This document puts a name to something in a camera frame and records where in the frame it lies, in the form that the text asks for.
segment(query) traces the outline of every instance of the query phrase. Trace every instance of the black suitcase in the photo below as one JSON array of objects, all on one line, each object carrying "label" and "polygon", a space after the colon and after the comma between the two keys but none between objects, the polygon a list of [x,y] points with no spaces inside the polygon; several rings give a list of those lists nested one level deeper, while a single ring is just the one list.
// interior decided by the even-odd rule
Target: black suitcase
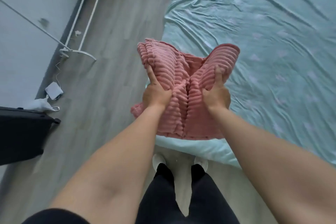
[{"label": "black suitcase", "polygon": [[43,154],[51,125],[60,122],[43,112],[0,107],[0,165]]}]

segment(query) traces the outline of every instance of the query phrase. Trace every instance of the floor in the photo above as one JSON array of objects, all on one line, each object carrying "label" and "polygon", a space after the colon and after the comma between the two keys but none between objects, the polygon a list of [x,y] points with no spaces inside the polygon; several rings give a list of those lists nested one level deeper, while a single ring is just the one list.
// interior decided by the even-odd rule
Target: floor
[{"label": "floor", "polygon": [[[76,30],[84,31],[95,0],[84,6]],[[161,39],[162,18],[170,0],[100,0],[84,50],[97,61],[73,53],[60,64],[57,79],[65,94],[53,114],[62,123],[48,137],[41,157],[15,164],[0,193],[0,224],[19,224],[48,206],[57,192],[90,155],[133,121],[130,107],[141,100],[146,73],[137,43]],[[74,37],[72,48],[80,37]],[[175,176],[176,200],[188,214],[190,166],[194,157],[156,147]],[[209,162],[208,173],[241,224],[272,224],[274,217],[241,170]],[[148,174],[147,188],[154,176]]]}]

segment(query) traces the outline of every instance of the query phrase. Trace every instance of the folded pink clothing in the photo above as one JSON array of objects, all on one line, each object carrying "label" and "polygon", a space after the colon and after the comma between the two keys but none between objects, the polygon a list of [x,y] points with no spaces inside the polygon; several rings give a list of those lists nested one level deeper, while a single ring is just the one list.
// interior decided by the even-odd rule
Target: folded pink clothing
[{"label": "folded pink clothing", "polygon": [[[232,44],[217,46],[206,58],[178,51],[162,41],[146,39],[138,44],[145,69],[152,66],[165,90],[173,91],[170,103],[161,117],[158,135],[189,140],[223,138],[202,101],[202,89],[211,90],[215,81],[215,65],[222,75],[231,74],[239,55]],[[131,108],[134,117],[144,111],[142,103]]]}]

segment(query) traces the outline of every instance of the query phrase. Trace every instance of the black pants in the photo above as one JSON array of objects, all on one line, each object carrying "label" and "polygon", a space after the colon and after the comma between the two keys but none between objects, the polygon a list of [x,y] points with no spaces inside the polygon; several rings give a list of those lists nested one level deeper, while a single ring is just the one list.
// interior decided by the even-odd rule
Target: black pants
[{"label": "black pants", "polygon": [[191,201],[185,217],[175,200],[174,177],[161,163],[139,206],[135,224],[239,224],[212,178],[200,165],[191,167]]}]

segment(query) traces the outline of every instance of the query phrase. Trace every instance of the mattress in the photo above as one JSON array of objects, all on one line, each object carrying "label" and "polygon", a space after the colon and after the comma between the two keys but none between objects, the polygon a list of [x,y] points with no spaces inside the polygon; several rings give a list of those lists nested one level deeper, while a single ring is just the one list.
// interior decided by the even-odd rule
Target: mattress
[{"label": "mattress", "polygon": [[[335,0],[171,0],[162,40],[200,57],[237,45],[230,109],[336,166]],[[239,166],[225,139],[156,143]]]}]

